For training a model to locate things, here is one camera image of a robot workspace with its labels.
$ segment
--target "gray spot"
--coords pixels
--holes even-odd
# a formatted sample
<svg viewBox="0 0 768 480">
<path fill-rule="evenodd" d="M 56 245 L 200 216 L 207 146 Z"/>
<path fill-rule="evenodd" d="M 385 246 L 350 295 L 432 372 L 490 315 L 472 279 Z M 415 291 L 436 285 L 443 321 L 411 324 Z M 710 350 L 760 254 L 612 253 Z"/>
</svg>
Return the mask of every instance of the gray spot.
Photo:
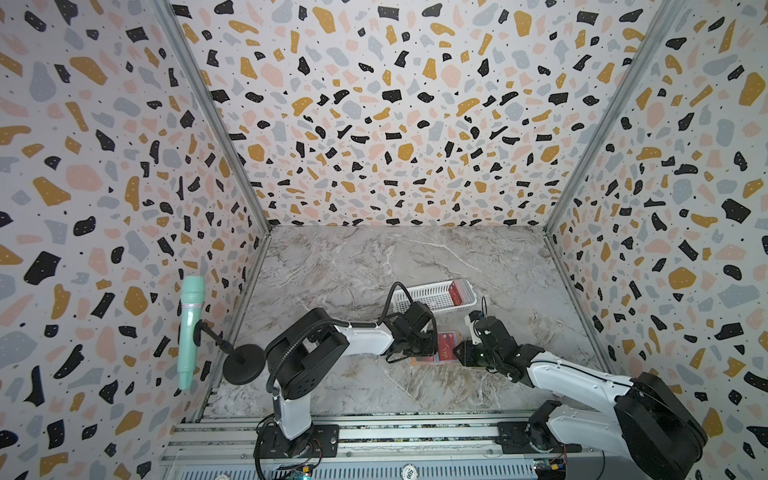
<svg viewBox="0 0 768 480">
<path fill-rule="evenodd" d="M 72 48 L 75 50 L 82 50 L 85 46 L 85 43 L 83 43 L 83 39 L 80 38 L 80 35 L 78 35 L 76 31 L 69 27 L 67 27 L 67 31 L 64 33 L 64 41 L 72 45 Z"/>
<path fill-rule="evenodd" d="M 288 101 L 285 99 L 285 97 L 281 93 L 279 93 L 277 91 L 271 92 L 270 93 L 270 97 L 274 98 L 275 101 L 277 103 L 279 103 L 279 104 L 286 104 L 286 103 L 288 103 Z"/>
<path fill-rule="evenodd" d="M 505 56 L 503 53 L 501 53 L 499 50 L 496 50 L 496 47 L 492 50 L 493 54 L 493 61 L 498 65 L 502 63 L 505 60 Z"/>
<path fill-rule="evenodd" d="M 699 114 L 699 125 L 709 125 L 711 119 L 712 112 L 710 111 L 710 106 L 704 105 L 704 108 L 701 109 L 701 113 Z"/>
<path fill-rule="evenodd" d="M 137 117 L 141 113 L 141 107 L 125 97 L 118 97 L 112 104 L 112 108 L 123 112 L 129 117 Z"/>
<path fill-rule="evenodd" d="M 709 297 L 708 299 L 699 303 L 699 306 L 697 308 L 699 309 L 700 312 L 709 312 L 710 310 L 712 310 L 713 303 L 714 303 L 714 298 Z"/>
<path fill-rule="evenodd" d="M 234 46 L 234 45 L 237 45 L 239 43 L 243 43 L 243 42 L 240 41 L 240 39 L 238 37 L 232 35 L 228 31 L 224 32 L 224 41 L 226 41 L 228 44 L 230 44 L 230 46 Z M 230 65 L 233 64 L 232 57 L 227 57 L 227 63 L 230 64 Z"/>
<path fill-rule="evenodd" d="M 727 70 L 728 67 L 738 59 L 739 55 L 728 55 L 727 57 L 708 61 L 701 69 L 704 70 L 704 73 L 707 75 L 716 76 Z"/>
<path fill-rule="evenodd" d="M 128 13 L 139 15 L 141 13 L 141 0 L 128 0 Z"/>
<path fill-rule="evenodd" d="M 38 444 L 35 443 L 33 446 L 29 447 L 28 449 L 24 450 L 22 453 L 18 454 L 18 459 L 22 462 L 28 462 L 29 460 L 33 459 L 38 454 Z"/>
<path fill-rule="evenodd" d="M 13 382 L 8 389 L 5 390 L 5 396 L 11 399 L 11 403 L 16 401 L 18 394 L 22 391 L 22 386 L 24 386 L 24 379 L 22 377 L 16 377 L 13 379 Z"/>
<path fill-rule="evenodd" d="M 717 186 L 717 193 L 719 194 L 730 194 L 734 190 L 736 190 L 736 187 L 739 186 L 739 182 L 735 180 L 720 180 L 716 184 Z"/>
<path fill-rule="evenodd" d="M 119 205 L 120 201 L 117 198 L 107 197 L 106 195 L 98 199 L 98 202 L 96 202 L 97 207 L 108 208 L 110 210 L 114 210 Z"/>
<path fill-rule="evenodd" d="M 728 415 L 725 424 L 728 425 L 728 429 L 733 433 L 739 433 L 744 430 L 744 424 L 736 420 L 733 415 Z"/>
<path fill-rule="evenodd" d="M 419 40 L 421 41 L 422 45 L 424 45 L 425 47 L 435 44 L 435 42 L 433 42 L 432 39 L 426 35 L 422 35 L 421 37 L 419 37 Z"/>
<path fill-rule="evenodd" d="M 293 10 L 293 1 L 285 0 L 283 4 L 277 8 L 277 10 L 272 12 L 272 21 L 275 23 L 290 22 L 290 19 L 293 17 L 291 13 L 292 10 Z"/>
<path fill-rule="evenodd" d="M 125 411 L 125 405 L 122 403 L 118 403 L 117 405 L 113 405 L 109 412 L 109 419 L 115 420 L 119 419 L 121 415 L 123 415 L 123 412 Z"/>
<path fill-rule="evenodd" d="M 78 277 L 72 280 L 70 283 L 75 283 L 77 285 L 85 285 L 88 283 L 88 279 L 91 278 L 91 275 L 86 272 L 77 272 L 75 275 Z"/>
<path fill-rule="evenodd" d="M 0 300 L 8 298 L 5 293 L 8 287 L 8 281 L 11 281 L 10 287 L 15 291 L 13 277 L 0 275 Z M 0 338 L 0 369 L 6 366 L 20 363 L 32 354 L 32 350 L 38 346 L 38 343 L 29 338 L 23 332 L 10 332 Z"/>
<path fill-rule="evenodd" d="M 498 10 L 498 4 L 491 4 L 488 8 L 475 15 L 472 19 L 472 24 L 478 27 L 486 26 L 493 21 L 493 16 L 496 13 L 496 10 Z"/>
<path fill-rule="evenodd" d="M 586 144 L 589 142 L 589 140 L 592 139 L 594 136 L 594 132 L 598 129 L 597 124 L 592 124 L 589 127 L 586 127 L 584 130 L 581 131 L 581 134 L 578 136 L 578 140 L 576 140 L 577 144 Z"/>
<path fill-rule="evenodd" d="M 0 274 L 0 300 L 5 300 L 14 293 L 16 293 L 16 279 L 10 275 Z"/>
<path fill-rule="evenodd" d="M 13 196 L 11 197 L 11 200 L 16 202 L 19 205 L 26 205 L 32 200 L 29 195 L 26 194 L 23 190 L 19 190 Z"/>
<path fill-rule="evenodd" d="M 523 115 L 523 111 L 525 109 L 522 105 L 520 105 L 518 102 L 513 101 L 509 105 L 507 105 L 507 108 L 504 109 L 504 113 L 507 114 L 507 117 L 512 121 L 518 121 L 520 120 L 520 117 Z"/>
<path fill-rule="evenodd" d="M 0 157 L 0 172 L 4 174 L 11 173 L 11 165 L 17 164 L 18 158 L 16 157 Z"/>
<path fill-rule="evenodd" d="M 678 205 L 682 204 L 685 200 L 688 200 L 693 194 L 694 189 L 691 187 L 690 180 L 687 178 L 677 180 L 672 185 L 672 200 Z"/>
<path fill-rule="evenodd" d="M 736 285 L 733 284 L 718 293 L 717 296 L 726 308 L 734 308 L 760 298 L 760 291 L 754 285 Z"/>
<path fill-rule="evenodd" d="M 93 117 L 94 120 L 104 125 L 105 127 L 109 127 L 109 128 L 114 127 L 114 117 L 111 115 L 91 113 L 91 116 Z"/>
<path fill-rule="evenodd" d="M 379 59 L 379 61 L 384 61 L 384 55 L 382 54 L 382 44 L 380 41 L 376 40 L 376 37 L 369 36 L 368 37 L 368 49 L 373 52 L 374 55 Z"/>
<path fill-rule="evenodd" d="M 340 67 L 346 67 L 349 65 L 349 60 L 347 60 L 346 55 L 341 51 L 338 47 L 331 47 L 328 50 L 326 50 L 326 53 L 328 56 L 330 56 L 333 61 Z"/>
<path fill-rule="evenodd" d="M 179 168 L 182 164 L 179 151 L 175 148 L 166 148 L 163 150 L 163 165 L 170 168 Z"/>
<path fill-rule="evenodd" d="M 104 165 L 104 172 L 114 181 L 118 181 L 118 166 L 112 160 L 107 160 Z"/>
<path fill-rule="evenodd" d="M 40 435 L 40 430 L 43 426 L 43 415 L 35 415 L 32 420 L 27 424 L 27 433 L 33 439 L 36 439 Z"/>
<path fill-rule="evenodd" d="M 416 79 L 414 78 L 414 79 L 411 81 L 411 86 L 410 86 L 410 87 L 408 87 L 408 90 L 407 90 L 407 92 L 408 92 L 408 95 L 413 95 L 413 94 L 415 94 L 417 91 L 419 91 L 419 90 L 421 90 L 421 89 L 422 89 L 422 88 L 421 88 L 421 87 L 419 87 L 419 83 L 418 83 L 418 82 L 416 81 Z"/>
<path fill-rule="evenodd" d="M 686 367 L 682 366 L 680 363 L 678 363 L 675 367 L 677 369 L 677 373 L 680 374 L 680 378 L 683 379 L 685 383 L 688 385 L 703 385 L 704 381 L 700 376 L 697 374 L 691 372 Z"/>
<path fill-rule="evenodd" d="M 715 141 L 718 145 L 727 147 L 733 139 L 733 122 L 725 118 L 717 121 L 717 135 Z"/>
<path fill-rule="evenodd" d="M 145 84 L 154 85 L 157 88 L 163 89 L 160 86 L 160 83 L 157 82 L 157 80 L 154 79 L 154 72 L 152 70 L 147 70 L 144 67 L 139 67 L 139 75 L 141 76 L 141 80 L 144 80 Z"/>
<path fill-rule="evenodd" d="M 528 60 L 528 54 L 525 53 L 525 50 L 515 50 L 511 56 L 514 58 L 518 68 L 528 68 L 531 66 L 531 61 Z"/>
<path fill-rule="evenodd" d="M 149 248 L 134 230 L 125 234 L 125 241 L 128 242 L 128 253 L 139 262 L 143 262 L 149 255 Z"/>
<path fill-rule="evenodd" d="M 429 128 L 429 141 L 439 141 L 442 136 L 442 122 L 436 121 L 434 125 Z"/>
<path fill-rule="evenodd" d="M 29 83 L 29 94 L 35 101 L 48 101 L 56 95 L 56 84 L 48 75 L 45 64 L 36 61 L 32 66 L 32 81 Z"/>
<path fill-rule="evenodd" d="M 149 446 L 152 444 L 150 440 L 141 444 L 141 447 L 134 454 L 134 460 L 138 460 L 149 452 Z"/>
<path fill-rule="evenodd" d="M 67 388 L 73 389 L 78 386 L 86 385 L 98 385 L 101 383 L 101 375 L 104 373 L 104 369 L 90 369 L 80 379 L 71 382 L 67 385 Z"/>
<path fill-rule="evenodd" d="M 565 44 L 564 41 L 558 40 L 558 43 L 554 46 L 554 50 L 552 51 L 557 58 L 560 59 L 560 65 L 565 63 L 565 54 L 568 53 L 568 46 Z"/>
<path fill-rule="evenodd" d="M 341 106 L 341 110 L 345 114 L 348 114 L 349 117 L 353 120 L 359 120 L 360 114 L 362 113 L 362 108 L 360 108 L 358 104 L 351 100 L 345 101 L 344 105 Z"/>
</svg>

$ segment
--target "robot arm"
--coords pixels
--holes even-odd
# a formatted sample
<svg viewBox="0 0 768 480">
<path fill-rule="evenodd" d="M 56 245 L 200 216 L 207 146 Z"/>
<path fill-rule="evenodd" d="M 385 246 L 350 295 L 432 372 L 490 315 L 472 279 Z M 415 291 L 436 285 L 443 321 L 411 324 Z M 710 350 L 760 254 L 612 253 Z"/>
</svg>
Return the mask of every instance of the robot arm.
<svg viewBox="0 0 768 480">
<path fill-rule="evenodd" d="M 682 480 L 701 458 L 707 434 L 658 377 L 631 378 L 579 366 L 539 346 L 519 346 L 493 316 L 475 311 L 470 320 L 480 343 L 466 340 L 456 347 L 462 365 L 484 366 L 596 410 L 545 402 L 528 421 L 534 448 L 589 445 L 630 458 L 654 479 Z"/>
</svg>

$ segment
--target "black cable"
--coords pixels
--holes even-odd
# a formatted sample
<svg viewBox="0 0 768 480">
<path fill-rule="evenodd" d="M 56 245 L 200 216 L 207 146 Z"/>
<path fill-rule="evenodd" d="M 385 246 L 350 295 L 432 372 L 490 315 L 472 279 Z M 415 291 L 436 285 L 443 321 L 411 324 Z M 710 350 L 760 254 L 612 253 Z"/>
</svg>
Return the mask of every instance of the black cable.
<svg viewBox="0 0 768 480">
<path fill-rule="evenodd" d="M 395 288 L 397 288 L 398 286 L 404 292 L 404 294 L 408 298 L 408 301 L 410 303 L 413 303 L 413 297 L 411 296 L 411 293 L 408 291 L 406 286 L 400 282 L 394 282 L 392 286 L 389 288 L 389 294 L 387 295 L 386 301 L 384 302 L 384 310 L 382 310 L 382 314 L 379 316 L 379 321 L 376 323 L 381 323 L 386 318 L 386 313 L 389 311 L 389 305 L 392 303 L 392 295 L 395 294 Z"/>
<path fill-rule="evenodd" d="M 605 472 L 605 452 L 603 452 L 603 468 L 600 469 L 600 475 L 595 480 L 600 480 L 600 478 L 603 476 L 603 472 Z"/>
</svg>

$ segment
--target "metal strip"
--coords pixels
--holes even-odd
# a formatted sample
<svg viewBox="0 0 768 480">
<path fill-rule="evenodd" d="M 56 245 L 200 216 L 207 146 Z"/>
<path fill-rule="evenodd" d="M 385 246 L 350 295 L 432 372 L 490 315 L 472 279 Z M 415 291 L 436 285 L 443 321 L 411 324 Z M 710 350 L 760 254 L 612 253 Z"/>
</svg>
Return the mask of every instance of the metal strip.
<svg viewBox="0 0 768 480">
<path fill-rule="evenodd" d="M 581 301 L 579 300 L 579 297 L 576 294 L 576 289 L 571 284 L 571 282 L 568 281 L 569 277 L 568 277 L 568 272 L 565 269 L 565 264 L 563 263 L 563 260 L 560 258 L 560 254 L 558 253 L 557 249 L 554 247 L 552 238 L 549 236 L 548 233 L 545 233 L 544 235 L 544 242 L 547 244 L 547 248 L 549 249 L 549 254 L 552 255 L 552 259 L 554 261 L 555 266 L 558 268 L 558 272 L 560 273 L 560 280 L 562 280 L 563 284 L 565 285 L 565 291 L 568 292 L 568 296 L 571 298 L 571 303 L 574 304 L 574 308 L 576 309 L 576 314 L 578 315 L 579 320 L 581 320 L 581 326 L 584 327 L 584 333 L 587 334 L 589 343 L 592 345 L 592 349 L 594 350 L 595 354 L 598 356 L 598 362 L 600 363 L 600 368 L 604 372 L 617 375 L 616 370 L 614 369 L 614 364 L 611 362 L 608 362 L 608 354 L 605 352 L 605 349 L 603 348 L 603 345 L 600 342 L 600 340 L 598 340 L 598 335 L 595 332 L 594 326 L 590 324 L 591 318 L 588 315 L 587 310 L 585 310 L 584 305 L 581 304 Z"/>
<path fill-rule="evenodd" d="M 266 251 L 270 247 L 271 240 L 272 240 L 272 237 L 270 236 L 269 232 L 267 232 L 263 241 L 259 245 L 259 248 L 260 248 L 259 256 L 257 257 L 256 263 L 253 265 L 253 273 L 251 274 L 250 279 L 246 283 L 245 290 L 243 290 L 243 299 L 240 303 L 237 304 L 237 309 L 235 310 L 234 317 L 233 317 L 234 324 L 232 325 L 232 329 L 227 335 L 227 341 L 229 343 L 232 343 L 233 345 L 235 345 L 235 341 L 237 340 L 237 334 L 240 333 L 240 327 L 243 326 L 243 321 L 245 320 L 245 312 L 247 310 L 248 304 L 250 303 L 250 298 L 253 295 L 253 291 L 256 289 L 256 282 L 259 278 L 259 273 L 261 273 L 261 266 L 264 263 L 264 258 L 266 258 Z M 195 410 L 195 415 L 194 415 L 195 422 L 199 422 L 203 418 L 203 414 L 205 413 L 205 408 L 208 407 L 208 397 L 210 397 L 211 391 L 214 388 L 218 388 L 219 384 L 221 383 L 221 377 L 223 375 L 222 373 L 223 366 L 224 366 L 224 352 L 219 350 L 216 358 L 216 366 L 214 367 L 214 370 L 211 373 L 210 383 L 208 384 L 208 390 L 205 394 L 205 397 L 203 398 L 203 401 L 200 402 L 200 406 L 197 407 L 197 410 Z"/>
<path fill-rule="evenodd" d="M 605 114 L 600 119 L 597 133 L 594 134 L 584 149 L 584 154 L 581 155 L 576 168 L 571 172 L 571 177 L 565 184 L 560 199 L 554 206 L 549 220 L 547 220 L 545 228 L 547 235 L 551 235 L 554 232 L 556 226 L 561 222 L 561 218 L 568 211 L 571 201 L 581 186 L 582 180 L 600 154 L 605 139 L 613 130 L 616 120 L 627 106 L 634 89 L 653 62 L 656 50 L 664 40 L 664 36 L 671 31 L 672 24 L 677 20 L 678 14 L 687 3 L 688 0 L 664 0 L 654 19 L 650 21 L 650 26 L 645 34 L 645 40 L 640 43 L 637 55 L 632 59 L 624 80 L 621 82 L 618 90 L 616 90 Z"/>
<path fill-rule="evenodd" d="M 230 165 L 230 171 L 234 174 L 235 181 L 243 192 L 243 196 L 248 203 L 248 207 L 256 221 L 256 225 L 259 226 L 262 235 L 266 236 L 270 231 L 270 225 L 266 221 L 264 210 L 261 208 L 259 199 L 253 191 L 253 187 L 250 185 L 248 176 L 243 169 L 243 165 L 240 163 L 240 157 L 237 156 L 235 147 L 232 145 L 232 140 L 230 140 L 230 135 L 224 127 L 224 122 L 221 120 L 221 117 L 219 117 L 216 107 L 214 107 L 210 92 L 205 87 L 203 76 L 200 73 L 200 69 L 197 67 L 190 46 L 184 40 L 184 34 L 181 32 L 181 27 L 176 20 L 176 15 L 174 15 L 174 12 L 170 7 L 170 2 L 167 0 L 152 0 L 152 3 L 154 3 L 155 18 L 160 23 L 163 33 L 170 44 L 170 48 L 176 56 L 176 61 L 179 62 L 184 77 L 187 79 L 193 95 L 197 98 L 200 108 L 203 110 L 203 115 L 205 115 L 205 118 L 208 121 L 208 126 L 213 132 L 219 145 L 221 145 L 224 152 L 224 158 L 227 159 L 227 163 Z"/>
</svg>

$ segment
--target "mint green microphone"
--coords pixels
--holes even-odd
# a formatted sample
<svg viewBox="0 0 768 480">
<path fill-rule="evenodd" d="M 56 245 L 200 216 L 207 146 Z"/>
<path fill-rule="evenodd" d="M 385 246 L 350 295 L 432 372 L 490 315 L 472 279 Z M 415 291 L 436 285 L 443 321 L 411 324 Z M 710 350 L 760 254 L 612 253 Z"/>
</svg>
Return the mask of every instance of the mint green microphone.
<svg viewBox="0 0 768 480">
<path fill-rule="evenodd" d="M 179 360 L 177 366 L 179 389 L 182 390 L 190 388 L 194 376 L 197 363 L 197 344 L 194 341 L 195 329 L 197 323 L 200 322 L 204 300 L 205 277 L 185 276 L 181 283 L 181 325 L 179 326 Z"/>
<path fill-rule="evenodd" d="M 179 326 L 179 389 L 186 390 L 192 385 L 197 347 L 200 346 L 200 332 L 207 333 L 214 339 L 222 352 L 227 354 L 222 366 L 222 374 L 233 385 L 245 385 L 261 374 L 266 365 L 266 357 L 261 347 L 248 343 L 232 347 L 221 338 L 207 323 L 200 321 L 205 300 L 205 278 L 185 276 L 181 283 L 181 325 Z"/>
</svg>

